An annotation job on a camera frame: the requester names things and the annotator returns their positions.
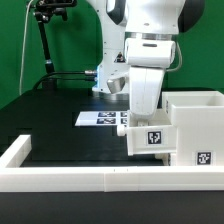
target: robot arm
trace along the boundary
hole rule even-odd
[[[174,60],[178,18],[185,0],[127,0],[125,56],[129,71],[130,116],[148,126],[157,109],[163,77]]]

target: cable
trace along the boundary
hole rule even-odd
[[[178,66],[176,68],[173,68],[173,69],[167,69],[166,70],[167,72],[176,72],[176,71],[178,71],[182,67],[183,58],[182,58],[180,46],[179,46],[178,43],[177,43],[177,53],[178,53],[178,56],[179,56],[179,64],[178,64]]]
[[[47,80],[49,78],[44,78],[39,80],[33,87],[33,90],[37,90],[38,86],[44,81]],[[92,78],[77,78],[77,79],[66,79],[66,78],[51,78],[51,79],[55,79],[55,80],[65,80],[65,81],[88,81],[88,82],[95,82],[95,77]]]
[[[52,72],[50,74],[47,74],[45,76],[43,76],[38,82],[35,83],[35,85],[33,86],[33,90],[36,90],[38,88],[38,86],[47,79],[60,79],[60,80],[76,80],[76,81],[91,81],[91,82],[95,82],[96,81],[96,77],[95,76],[89,76],[87,78],[76,78],[76,79],[66,79],[66,78],[52,78],[52,76],[54,75],[58,75],[58,74],[64,74],[64,75],[69,75],[69,74],[83,74],[83,73],[74,73],[74,72]]]
[[[21,71],[20,71],[20,81],[19,81],[19,95],[22,95],[22,86],[23,86],[23,76],[24,76],[24,62],[25,62],[25,50],[26,50],[26,36],[27,36],[27,24],[28,24],[28,15],[30,11],[31,4],[34,0],[31,0],[27,5],[26,10],[26,19],[24,27],[24,36],[23,36],[23,50],[22,50],[22,62],[21,62]]]

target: black table surface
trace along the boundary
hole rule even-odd
[[[0,151],[31,134],[24,167],[161,165],[127,156],[114,127],[75,128],[79,111],[124,111],[128,102],[87,89],[28,91],[0,110]],[[224,192],[0,193],[0,223],[224,223]]]

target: white border rail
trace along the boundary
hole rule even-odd
[[[21,135],[0,158],[0,192],[224,190],[224,167],[20,168],[31,151]]]

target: green wall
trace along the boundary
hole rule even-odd
[[[19,96],[19,76],[25,0],[0,1],[0,108]],[[183,67],[166,75],[166,87],[224,88],[224,1],[206,0],[197,25],[178,36]],[[46,25],[56,70],[94,69],[101,60],[101,30],[94,10],[84,0],[68,9],[69,20],[53,17]],[[40,35],[32,13],[29,16],[23,91],[45,74]],[[87,82],[60,82],[60,87],[90,87]]]

